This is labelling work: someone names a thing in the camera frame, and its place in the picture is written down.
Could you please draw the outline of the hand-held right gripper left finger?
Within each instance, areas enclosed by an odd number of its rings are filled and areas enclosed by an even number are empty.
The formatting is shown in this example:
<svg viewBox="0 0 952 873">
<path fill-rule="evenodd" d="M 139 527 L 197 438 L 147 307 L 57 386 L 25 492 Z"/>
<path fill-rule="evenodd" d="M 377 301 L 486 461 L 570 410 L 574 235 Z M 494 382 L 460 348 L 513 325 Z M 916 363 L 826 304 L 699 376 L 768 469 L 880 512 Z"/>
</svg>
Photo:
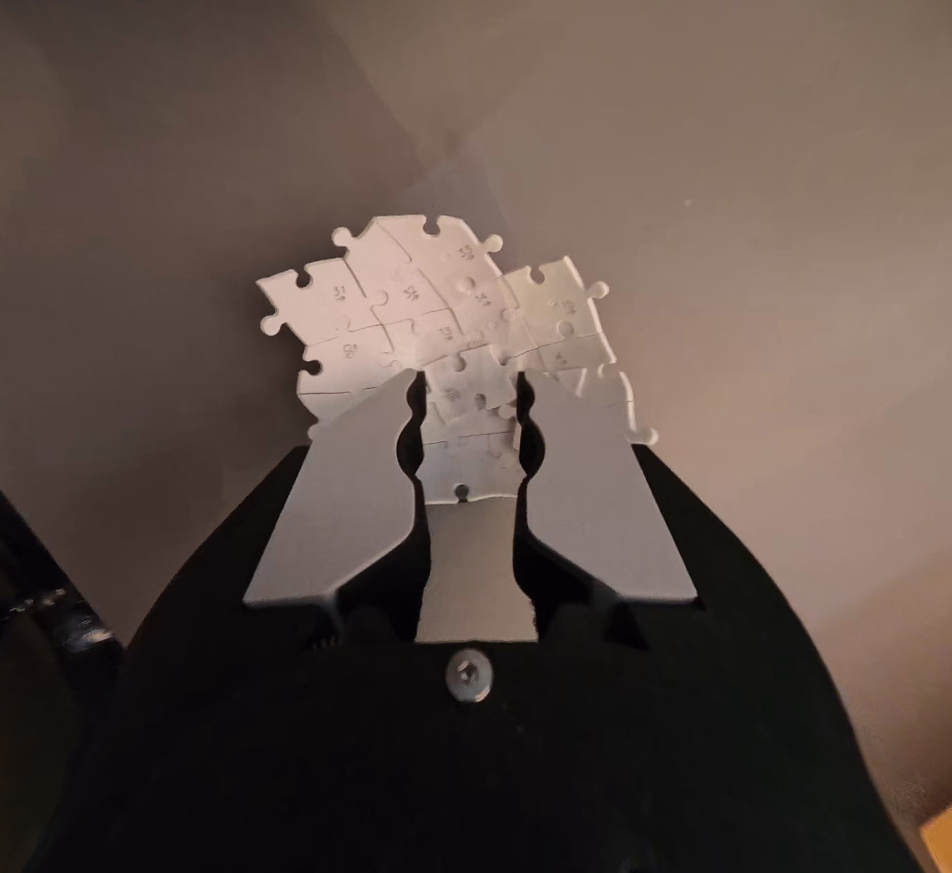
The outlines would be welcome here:
<svg viewBox="0 0 952 873">
<path fill-rule="evenodd" d="M 244 604 L 329 604 L 411 534 L 415 470 L 398 458 L 414 421 L 421 374 L 405 369 L 361 402 L 317 424 L 244 593 Z"/>
</svg>

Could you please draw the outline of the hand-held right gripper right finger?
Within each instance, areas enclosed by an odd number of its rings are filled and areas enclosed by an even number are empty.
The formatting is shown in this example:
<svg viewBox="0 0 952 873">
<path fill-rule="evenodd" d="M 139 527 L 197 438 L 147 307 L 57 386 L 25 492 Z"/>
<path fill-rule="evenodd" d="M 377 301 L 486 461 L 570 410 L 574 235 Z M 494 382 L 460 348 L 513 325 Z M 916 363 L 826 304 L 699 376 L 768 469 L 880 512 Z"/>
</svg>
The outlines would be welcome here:
<svg viewBox="0 0 952 873">
<path fill-rule="evenodd" d="M 541 462 L 527 481 L 530 535 L 627 601 L 692 603 L 695 584 L 613 411 L 539 369 L 522 381 L 522 447 L 541 437 Z"/>
</svg>

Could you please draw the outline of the white half puzzle ball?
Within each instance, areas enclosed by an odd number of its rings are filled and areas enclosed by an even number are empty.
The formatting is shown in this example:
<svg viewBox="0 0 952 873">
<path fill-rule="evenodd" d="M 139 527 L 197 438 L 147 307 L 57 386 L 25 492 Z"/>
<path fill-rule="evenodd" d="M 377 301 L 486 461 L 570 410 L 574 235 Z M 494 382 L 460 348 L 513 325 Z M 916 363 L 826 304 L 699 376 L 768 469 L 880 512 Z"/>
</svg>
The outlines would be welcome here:
<svg viewBox="0 0 952 873">
<path fill-rule="evenodd" d="M 635 444 L 654 445 L 639 427 L 632 385 L 601 325 L 604 282 L 586 282 L 571 258 L 502 272 L 503 240 L 480 240 L 462 219 L 378 216 L 360 234 L 339 228 L 343 251 L 262 278 L 273 311 L 261 330 L 290 330 L 303 344 L 298 398 L 319 427 L 355 407 L 404 369 L 426 384 L 424 460 L 418 471 L 429 505 L 514 498 L 520 427 L 518 375 L 538 369 L 603 411 Z"/>
</svg>

